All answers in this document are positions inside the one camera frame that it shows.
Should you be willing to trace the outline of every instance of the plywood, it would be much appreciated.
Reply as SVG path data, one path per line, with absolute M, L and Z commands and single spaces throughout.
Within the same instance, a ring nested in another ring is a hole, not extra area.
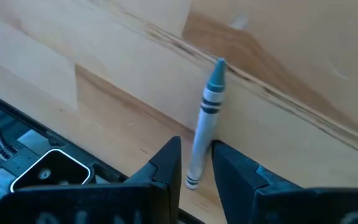
M 115 9 L 136 16 L 144 22 L 154 24 L 173 35 L 180 36 L 187 20 L 191 0 L 91 0 L 99 6 Z
M 0 60 L 0 98 L 126 175 L 178 134 L 185 175 L 215 58 L 114 7 L 104 9 L 88 1 L 0 1 L 0 29 L 15 29 L 18 42 L 31 38 L 35 47 L 54 50 L 54 60 L 75 63 L 70 94 L 78 107 L 22 78 L 31 57 L 18 64 L 21 70 Z M 226 78 L 217 138 L 304 187 L 358 187 L 357 133 L 236 67 Z M 224 223 L 210 161 L 197 191 L 182 184 L 180 207 L 206 223 Z
M 358 131 L 358 1 L 193 1 L 183 35 Z
M 74 63 L 1 21 L 0 65 L 68 106 L 77 107 Z

